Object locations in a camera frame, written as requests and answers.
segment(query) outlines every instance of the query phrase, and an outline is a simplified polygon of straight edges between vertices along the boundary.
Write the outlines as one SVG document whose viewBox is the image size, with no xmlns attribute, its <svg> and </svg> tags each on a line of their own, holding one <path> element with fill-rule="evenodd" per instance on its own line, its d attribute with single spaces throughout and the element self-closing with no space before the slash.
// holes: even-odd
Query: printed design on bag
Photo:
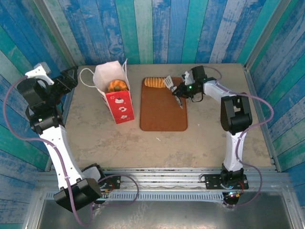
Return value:
<svg viewBox="0 0 305 229">
<path fill-rule="evenodd" d="M 124 100 L 121 99 L 121 98 L 117 98 L 117 99 L 115 99 L 115 103 L 116 104 L 122 104 L 122 103 L 124 103 Z"/>
<path fill-rule="evenodd" d="M 122 111 L 122 112 L 124 112 L 124 111 L 126 111 L 126 110 L 127 110 L 127 108 L 125 108 L 125 107 L 121 106 L 121 107 L 119 108 L 119 110 L 120 110 L 120 111 Z"/>
</svg>

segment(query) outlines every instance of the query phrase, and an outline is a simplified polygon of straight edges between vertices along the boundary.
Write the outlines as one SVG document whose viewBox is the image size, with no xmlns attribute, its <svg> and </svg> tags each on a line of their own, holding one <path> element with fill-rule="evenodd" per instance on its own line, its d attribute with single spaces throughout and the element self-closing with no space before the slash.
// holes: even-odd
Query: beige table surface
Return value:
<svg viewBox="0 0 305 229">
<path fill-rule="evenodd" d="M 142 80 L 169 74 L 180 76 L 198 65 L 128 65 L 135 120 L 119 125 L 113 121 L 98 91 L 79 81 L 66 123 L 69 144 L 79 167 L 92 163 L 98 163 L 103 168 L 220 167 L 225 156 L 226 136 L 220 124 L 220 105 L 208 96 L 200 103 L 187 102 L 188 128 L 184 132 L 144 132 L 139 127 Z M 240 64 L 208 66 L 216 67 L 223 73 L 222 85 L 236 92 L 249 93 Z M 219 77 L 213 70 L 205 71 L 208 77 Z M 82 79 L 87 84 L 93 84 L 89 71 L 83 72 Z M 257 123 L 255 108 L 250 102 L 253 123 Z M 255 166 L 271 166 L 260 128 L 247 134 L 243 160 Z"/>
</svg>

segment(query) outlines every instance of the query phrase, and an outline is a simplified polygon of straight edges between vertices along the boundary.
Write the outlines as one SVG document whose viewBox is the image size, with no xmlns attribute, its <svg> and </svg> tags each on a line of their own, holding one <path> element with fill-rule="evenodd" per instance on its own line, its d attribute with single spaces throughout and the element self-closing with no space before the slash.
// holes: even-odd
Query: wooden plank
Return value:
<svg viewBox="0 0 305 229">
<path fill-rule="evenodd" d="M 18 179 L 29 184 L 36 183 L 36 176 L 41 169 L 20 160 L 2 150 L 0 150 L 0 174 L 14 179 Z"/>
<path fill-rule="evenodd" d="M 55 37 L 53 36 L 51 30 L 49 29 L 46 21 L 44 20 L 43 16 L 41 15 L 39 9 L 37 8 L 36 4 L 34 3 L 34 0 L 28 0 L 29 4 L 32 8 L 32 10 L 34 11 L 37 19 L 39 20 L 40 24 L 42 25 L 43 29 L 45 30 L 45 32 L 47 33 L 50 41 L 52 42 L 53 46 L 55 47 L 57 53 L 59 54 L 59 56 L 61 57 L 62 61 L 64 62 L 65 66 L 68 67 L 72 67 L 69 65 L 69 63 L 67 62 L 66 57 L 64 56 L 60 46 L 58 45 Z"/>
<path fill-rule="evenodd" d="M 294 9 L 295 5 L 298 3 L 298 0 L 291 0 L 287 8 L 285 9 L 284 13 L 282 14 L 280 20 L 272 30 L 270 36 L 268 37 L 266 43 L 262 47 L 261 51 L 259 52 L 257 58 L 255 59 L 253 65 L 250 69 L 250 74 L 253 75 L 254 71 L 256 70 L 259 62 L 261 61 L 262 57 L 267 52 L 268 48 L 270 47 L 271 43 L 273 42 L 274 38 L 277 36 L 278 32 L 280 31 L 283 24 L 286 22 L 287 18 L 289 17 L 291 11 Z"/>
<path fill-rule="evenodd" d="M 139 64 L 139 47 L 133 0 L 116 0 L 125 57 L 129 64 Z"/>
<path fill-rule="evenodd" d="M 0 229 L 21 229 L 29 204 L 0 199 Z"/>
<path fill-rule="evenodd" d="M 112 61 L 119 61 L 123 64 L 125 62 L 125 53 L 115 0 L 97 0 L 96 2 L 101 15 Z"/>
<path fill-rule="evenodd" d="M 96 0 L 79 0 L 82 16 L 86 22 L 99 64 L 110 62 L 111 56 Z"/>
<path fill-rule="evenodd" d="M 10 83 L 16 82 L 23 75 L 13 65 L 13 63 L 0 51 L 0 74 Z"/>
<path fill-rule="evenodd" d="M 38 18 L 36 17 L 33 9 L 31 8 L 30 3 L 28 0 L 16 1 L 19 9 L 22 11 L 24 17 L 28 20 L 29 24 L 32 26 L 33 30 L 36 32 L 37 36 L 40 38 L 43 46 L 50 54 L 52 60 L 55 62 L 56 66 L 60 71 L 67 69 L 67 66 L 63 62 L 61 56 L 58 54 L 56 48 L 54 47 L 53 43 L 49 39 L 46 31 L 44 30 L 43 26 L 39 22 Z"/>
<path fill-rule="evenodd" d="M 268 95 L 266 100 L 274 106 L 287 92 L 301 79 L 305 74 L 305 54 L 297 61 L 297 63 L 290 69 L 285 77 L 278 83 L 273 91 Z"/>
<path fill-rule="evenodd" d="M 293 186 L 305 184 L 305 162 L 286 170 L 286 172 L 289 174 Z"/>
<path fill-rule="evenodd" d="M 0 199 L 29 203 L 35 185 L 0 175 Z"/>
<path fill-rule="evenodd" d="M 60 70 L 57 67 L 54 60 L 51 58 L 50 54 L 44 47 L 42 41 L 36 34 L 35 30 L 31 27 L 29 21 L 23 15 L 23 12 L 19 9 L 15 1 L 11 0 L 2 0 L 1 4 L 6 8 L 9 12 L 10 16 L 16 22 L 22 33 L 28 39 L 30 44 L 32 45 L 35 52 L 40 57 L 41 61 L 45 61 L 51 69 L 50 76 L 56 77 L 60 74 Z"/>
<path fill-rule="evenodd" d="M 279 136 L 305 118 L 305 97 L 287 111 L 272 127 L 269 128 L 270 137 L 275 141 Z"/>
<path fill-rule="evenodd" d="M 82 56 L 84 57 L 85 64 L 99 64 L 100 61 L 94 50 L 93 43 L 90 38 L 90 33 L 83 19 L 78 1 L 58 0 L 58 2 L 61 5 L 63 13 L 66 16 L 66 19 L 70 25 L 70 28 L 80 48 Z"/>
<path fill-rule="evenodd" d="M 4 96 L 6 92 L 8 91 L 10 87 L 10 83 L 3 78 L 3 76 L 0 74 L 0 99 L 3 101 Z M 25 109 L 28 106 L 28 103 L 25 101 L 25 99 L 22 97 L 21 94 L 16 89 L 13 89 L 10 93 L 9 99 L 7 101 L 7 105 L 10 106 L 14 111 L 16 111 L 19 115 L 21 115 L 23 118 L 27 120 L 27 117 L 25 115 Z"/>
<path fill-rule="evenodd" d="M 17 139 L 8 129 L 0 125 L 0 149 L 42 170 L 49 156 L 26 141 Z"/>
<path fill-rule="evenodd" d="M 2 106 L 3 106 L 3 101 L 0 100 L 0 107 L 2 107 Z M 11 109 L 8 105 L 7 105 L 6 114 L 7 114 L 11 127 L 19 135 L 21 135 L 23 137 L 39 137 L 38 134 L 36 134 L 34 131 L 32 131 L 32 129 L 30 127 L 30 123 L 27 120 L 25 120 L 23 117 L 21 117 L 18 113 L 16 113 L 13 109 Z M 2 112 L 0 113 L 0 125 L 7 128 Z M 47 154 L 47 155 L 49 154 L 47 147 L 45 146 L 45 144 L 43 142 L 30 141 L 29 143 L 31 145 L 35 146 L 36 148 L 38 148 L 39 150 L 41 150 L 42 152 L 44 152 L 45 154 Z"/>
<path fill-rule="evenodd" d="M 257 40 L 259 39 L 260 35 L 262 34 L 266 24 L 269 22 L 274 10 L 277 7 L 277 4 L 280 0 L 266 0 L 260 14 L 258 15 L 256 22 L 251 30 L 250 35 L 244 47 L 237 59 L 238 63 L 244 64 L 248 59 L 252 49 L 254 48 Z"/>
<path fill-rule="evenodd" d="M 304 53 L 305 53 L 305 32 L 299 38 L 297 43 L 295 43 L 295 45 L 289 51 L 287 56 L 285 56 L 283 61 L 279 64 L 275 72 L 268 78 L 268 81 L 264 84 L 261 91 L 258 92 L 258 95 L 262 98 L 266 98 L 273 91 L 273 89 L 282 81 L 282 79 L 286 77 L 289 71 L 293 69 L 294 65 L 298 61 L 300 61 L 300 59 L 302 59 Z"/>
<path fill-rule="evenodd" d="M 0 229 L 22 229 L 23 223 L 0 224 Z"/>
<path fill-rule="evenodd" d="M 261 74 L 264 73 L 264 70 L 267 67 L 268 63 L 272 60 L 275 53 L 278 51 L 278 48 L 282 45 L 292 28 L 300 19 L 300 17 L 302 16 L 302 10 L 305 10 L 305 2 L 301 0 L 295 5 L 294 9 L 291 11 L 289 17 L 284 22 L 278 34 L 276 34 L 274 40 L 271 42 L 268 50 L 266 50 L 265 55 L 262 57 L 256 70 L 253 72 L 254 82 L 258 80 Z"/>
<path fill-rule="evenodd" d="M 45 4 L 48 7 L 50 14 L 52 15 L 54 21 L 56 22 L 61 35 L 77 65 L 84 65 L 85 60 L 79 49 L 79 46 L 74 38 L 71 28 L 67 22 L 65 15 L 61 9 L 58 0 L 45 0 Z"/>
<path fill-rule="evenodd" d="M 14 63 L 16 68 L 22 74 L 25 74 L 29 70 L 33 69 L 31 63 L 27 60 L 27 58 L 22 54 L 22 52 L 18 49 L 16 44 L 12 41 L 9 35 L 4 31 L 4 29 L 0 26 L 0 50 L 6 57 Z"/>
<path fill-rule="evenodd" d="M 152 0 L 134 0 L 139 56 L 141 64 L 153 63 L 153 11 Z"/>
<path fill-rule="evenodd" d="M 33 49 L 27 38 L 21 32 L 17 24 L 11 18 L 7 10 L 2 6 L 0 2 L 0 25 L 5 30 L 5 32 L 10 36 L 14 41 L 16 46 L 20 49 L 23 55 L 31 63 L 31 65 L 36 65 L 41 61 L 40 57 Z"/>
<path fill-rule="evenodd" d="M 227 0 L 208 1 L 195 59 L 196 63 L 209 62 L 226 4 Z"/>
<path fill-rule="evenodd" d="M 276 121 L 282 117 L 291 107 L 294 106 L 305 96 L 305 77 L 302 77 L 281 100 L 273 107 L 275 110 L 273 119 L 267 123 L 268 127 L 271 127 Z"/>
<path fill-rule="evenodd" d="M 167 63 L 181 63 L 189 0 L 172 0 Z"/>
<path fill-rule="evenodd" d="M 299 200 L 300 206 L 304 206 L 305 205 L 305 196 L 304 196 L 305 184 L 294 187 L 294 190 L 295 190 L 297 199 Z"/>
<path fill-rule="evenodd" d="M 268 63 L 267 67 L 264 69 L 264 72 L 259 76 L 259 80 L 255 80 L 256 92 L 259 96 L 265 98 L 267 92 L 272 90 L 272 85 L 277 85 L 279 81 L 270 82 L 272 77 L 276 76 L 277 79 L 281 79 L 288 71 L 282 71 L 283 68 L 288 69 L 286 64 L 289 63 L 289 66 L 292 67 L 298 59 L 304 53 L 305 47 L 305 14 L 300 20 L 295 24 L 291 32 L 288 34 L 283 44 L 278 47 L 278 51 Z"/>
<path fill-rule="evenodd" d="M 243 11 L 246 0 L 228 0 L 209 63 L 221 63 Z"/>
<path fill-rule="evenodd" d="M 292 148 L 296 144 L 305 140 L 305 119 L 301 120 L 295 126 L 287 130 L 283 135 L 273 142 L 277 155 Z"/>
<path fill-rule="evenodd" d="M 264 3 L 265 0 L 247 0 L 222 63 L 234 63 L 237 61 Z"/>
<path fill-rule="evenodd" d="M 170 0 L 152 0 L 153 63 L 167 63 Z"/>
<path fill-rule="evenodd" d="M 223 1 L 226 0 L 210 0 L 210 5 L 215 6 L 214 9 L 211 9 L 213 10 L 213 14 L 216 13 L 215 18 L 217 18 L 221 12 Z M 195 63 L 208 2 L 208 0 L 190 0 L 181 63 Z M 218 29 L 215 21 L 211 24 L 211 26 Z"/>
<path fill-rule="evenodd" d="M 285 171 L 293 166 L 305 162 L 305 141 L 277 156 L 281 170 Z"/>
</svg>

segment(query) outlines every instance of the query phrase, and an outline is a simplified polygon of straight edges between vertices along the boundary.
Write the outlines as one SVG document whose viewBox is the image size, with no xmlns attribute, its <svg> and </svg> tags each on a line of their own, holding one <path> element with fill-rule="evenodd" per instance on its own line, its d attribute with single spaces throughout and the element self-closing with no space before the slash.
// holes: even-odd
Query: purple cable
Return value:
<svg viewBox="0 0 305 229">
<path fill-rule="evenodd" d="M 266 105 L 268 106 L 268 108 L 270 109 L 270 111 L 271 111 L 270 117 L 269 117 L 267 120 L 265 120 L 265 121 L 263 121 L 263 122 L 261 122 L 261 123 L 257 123 L 257 124 L 254 124 L 254 125 L 252 125 L 252 126 L 249 126 L 247 129 L 245 129 L 245 130 L 241 133 L 241 135 L 240 135 L 240 137 L 238 138 L 238 141 L 237 141 L 236 150 L 235 150 L 235 155 L 236 155 L 237 160 L 238 160 L 242 165 L 244 165 L 244 166 L 249 166 L 249 167 L 252 167 L 252 168 L 254 168 L 255 170 L 257 170 L 257 172 L 258 172 L 258 174 L 259 174 L 259 177 L 260 177 L 260 185 L 259 185 L 259 188 L 258 188 L 257 193 L 254 195 L 254 197 L 253 197 L 251 200 L 249 200 L 249 201 L 247 201 L 247 202 L 245 202 L 245 203 L 243 203 L 243 204 L 238 204 L 238 205 L 229 205 L 229 204 L 227 204 L 225 201 L 224 201 L 224 203 L 225 203 L 227 206 L 229 206 L 229 207 L 235 207 L 235 206 L 241 207 L 241 206 L 245 206 L 245 205 L 250 204 L 250 203 L 251 203 L 253 200 L 255 200 L 255 198 L 260 194 L 261 189 L 262 189 L 262 186 L 263 186 L 263 176 L 262 176 L 262 173 L 261 173 L 261 171 L 259 170 L 259 168 L 257 168 L 256 166 L 250 165 L 250 164 L 248 164 L 248 163 L 245 163 L 245 162 L 243 162 L 243 161 L 239 158 L 239 156 L 238 156 L 238 147 L 239 147 L 239 145 L 240 145 L 242 136 L 243 136 L 245 133 L 247 133 L 249 130 L 251 130 L 251 129 L 254 128 L 254 127 L 264 125 L 264 124 L 266 124 L 267 122 L 271 121 L 271 119 L 272 119 L 273 116 L 274 116 L 274 110 L 273 110 L 272 106 L 271 106 L 266 100 L 264 100 L 264 99 L 262 99 L 262 98 L 260 98 L 260 97 L 257 97 L 257 96 L 254 96 L 254 95 L 250 95 L 250 94 L 243 94 L 243 93 L 231 92 L 231 91 L 227 90 L 225 87 L 222 87 L 222 86 L 219 85 L 219 83 L 218 83 L 218 82 L 222 79 L 222 77 L 223 77 L 223 75 L 221 74 L 221 72 L 220 72 L 218 69 L 213 68 L 213 67 L 209 67 L 209 66 L 204 66 L 204 67 L 213 69 L 213 70 L 215 70 L 215 71 L 217 71 L 217 72 L 219 73 L 220 78 L 216 80 L 216 86 L 219 87 L 220 89 L 222 89 L 222 90 L 224 90 L 225 92 L 230 93 L 230 94 L 235 94 L 235 95 L 239 95 L 239 96 L 245 96 L 245 97 L 248 97 L 248 98 L 256 99 L 256 100 L 258 100 L 258 101 L 260 101 L 260 102 L 266 104 Z"/>
<path fill-rule="evenodd" d="M 76 208 L 75 208 L 75 204 L 74 204 L 74 199 L 73 199 L 73 193 L 72 193 L 72 188 L 71 188 L 71 184 L 70 184 L 70 181 L 69 181 L 69 177 L 68 177 L 68 173 L 67 173 L 67 169 L 65 167 L 65 164 L 64 164 L 64 161 L 62 159 L 62 156 L 58 150 L 58 148 L 56 147 L 56 145 L 46 139 L 43 139 L 43 138 L 38 138 L 38 137 L 31 137 L 31 138 L 25 138 L 25 137 L 21 137 L 19 136 L 11 127 L 11 125 L 9 124 L 9 121 L 8 121 L 8 118 L 7 118 L 7 115 L 6 115 L 6 103 L 7 103 L 7 100 L 9 98 L 9 95 L 11 93 L 11 91 L 13 90 L 13 88 L 19 84 L 21 81 L 25 80 L 27 78 L 27 76 L 24 76 L 22 77 L 21 79 L 17 80 L 15 83 L 12 84 L 12 86 L 8 89 L 5 97 L 4 97 L 4 100 L 3 100 L 3 107 L 2 107 L 2 110 L 3 110 L 3 117 L 4 117 L 4 120 L 5 120 L 5 123 L 6 125 L 8 126 L 8 129 L 11 131 L 11 133 L 18 139 L 20 140 L 23 140 L 23 141 L 41 141 L 41 142 L 44 142 L 46 144 L 49 144 L 50 146 L 52 146 L 52 148 L 56 151 L 57 153 L 57 156 L 61 162 L 61 167 L 62 167 L 62 170 L 63 170 L 63 174 L 65 175 L 65 180 L 67 182 L 67 186 L 68 186 L 68 192 L 69 192 L 69 198 L 70 198 L 70 203 L 71 203 L 71 208 L 72 208 L 72 212 L 75 216 L 75 219 L 76 221 L 82 225 L 83 227 L 88 227 L 91 225 L 92 223 L 92 220 L 93 220 L 93 208 L 92 208 L 92 203 L 90 204 L 90 222 L 88 224 L 85 224 L 81 221 L 80 217 L 78 216 L 77 212 L 76 212 Z M 130 204 L 133 204 L 136 199 L 138 198 L 139 196 L 139 186 L 138 184 L 135 182 L 135 180 L 133 178 L 131 178 L 130 176 L 128 175 L 124 175 L 124 174 L 116 174 L 116 175 L 110 175 L 110 176 L 107 176 L 107 177 L 104 177 L 103 179 L 101 179 L 100 181 L 103 181 L 105 179 L 108 179 L 110 177 L 115 177 L 115 176 L 122 176 L 122 177 L 127 177 L 129 178 L 130 180 L 132 180 L 135 184 L 136 184 L 136 187 L 137 187 L 137 195 L 135 197 L 135 199 L 133 201 L 131 201 L 130 203 L 128 204 L 125 204 L 125 205 L 130 205 Z"/>
</svg>

